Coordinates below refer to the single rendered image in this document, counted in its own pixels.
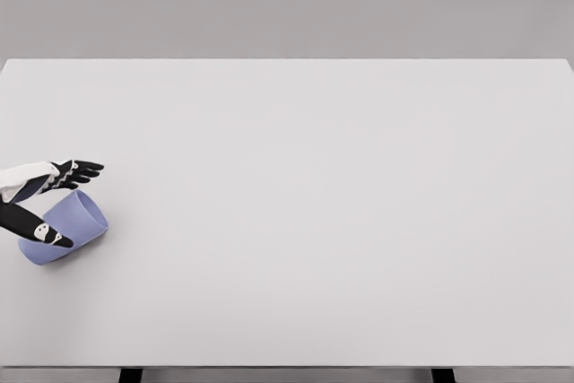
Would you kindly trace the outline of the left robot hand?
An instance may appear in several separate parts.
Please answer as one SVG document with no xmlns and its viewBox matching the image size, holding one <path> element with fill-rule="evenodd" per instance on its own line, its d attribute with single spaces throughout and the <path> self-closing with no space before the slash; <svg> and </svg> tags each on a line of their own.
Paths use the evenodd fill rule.
<svg viewBox="0 0 574 383">
<path fill-rule="evenodd" d="M 0 228 L 31 242 L 71 248 L 74 242 L 20 206 L 52 190 L 75 190 L 97 178 L 105 166 L 93 161 L 40 161 L 0 170 Z"/>
</svg>

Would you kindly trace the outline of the lavender blue cup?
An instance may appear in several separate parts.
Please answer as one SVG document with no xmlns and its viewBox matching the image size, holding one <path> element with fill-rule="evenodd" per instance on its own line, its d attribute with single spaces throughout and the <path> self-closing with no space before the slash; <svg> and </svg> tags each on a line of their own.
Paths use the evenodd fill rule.
<svg viewBox="0 0 574 383">
<path fill-rule="evenodd" d="M 109 229 L 109 222 L 98 205 L 80 189 L 63 198 L 43 216 L 48 225 L 71 239 L 72 248 L 44 245 L 19 239 L 22 254 L 35 265 L 45 265 L 65 257 L 97 239 Z"/>
</svg>

